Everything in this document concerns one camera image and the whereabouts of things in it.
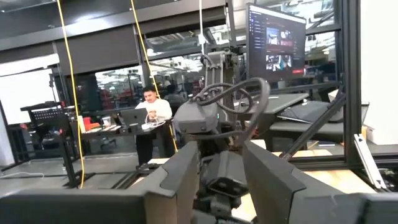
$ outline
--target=monitor screen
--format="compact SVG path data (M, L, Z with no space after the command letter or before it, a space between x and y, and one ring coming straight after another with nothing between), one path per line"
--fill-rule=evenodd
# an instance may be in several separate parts
M250 77L277 82L304 75L304 18L249 5L247 22Z

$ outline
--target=black pants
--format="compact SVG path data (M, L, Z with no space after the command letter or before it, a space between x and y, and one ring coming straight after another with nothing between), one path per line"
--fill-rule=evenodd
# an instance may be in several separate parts
M162 136L161 144L164 147L165 156L170 158L174 155L174 144L172 135L170 133L169 125L164 124L161 127L158 127L157 130L159 134ZM138 162L139 165L143 165L148 163L152 159L152 153L154 150L153 140L156 138L156 134L143 134L136 136L136 147L138 153Z

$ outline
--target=black hair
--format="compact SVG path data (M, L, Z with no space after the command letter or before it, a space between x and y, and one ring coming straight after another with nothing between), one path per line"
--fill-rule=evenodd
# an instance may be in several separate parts
M155 89L154 86L145 86L145 87L142 89L142 92L143 92L143 93L148 92L148 91L153 91L153 92L156 93L156 89Z
M175 85L173 85L173 84L168 85L168 86L166 87L166 89L167 89L167 93L168 93L168 94L172 94L172 93L175 92Z

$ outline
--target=wooden table surface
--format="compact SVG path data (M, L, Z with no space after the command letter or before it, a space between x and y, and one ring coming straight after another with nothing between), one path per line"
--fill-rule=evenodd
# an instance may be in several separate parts
M265 142L263 140L252 140L253 143L265 148ZM308 156L331 156L331 153L324 149L319 150L307 150L299 151L294 157L308 157ZM151 159L149 163L163 164L167 161L167 158L163 159ZM306 174L313 178L322 181L344 193L375 193L375 191L365 182L363 182L357 175L350 170L321 170L321 171L306 171ZM242 204L239 208L232 210L232 216L243 220L251 221L256 216L253 202L250 194L247 194L241 198Z

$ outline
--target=computer monitor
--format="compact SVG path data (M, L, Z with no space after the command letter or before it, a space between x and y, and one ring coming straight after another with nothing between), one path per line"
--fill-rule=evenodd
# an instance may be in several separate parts
M268 82L304 75L306 20L248 4L248 77Z

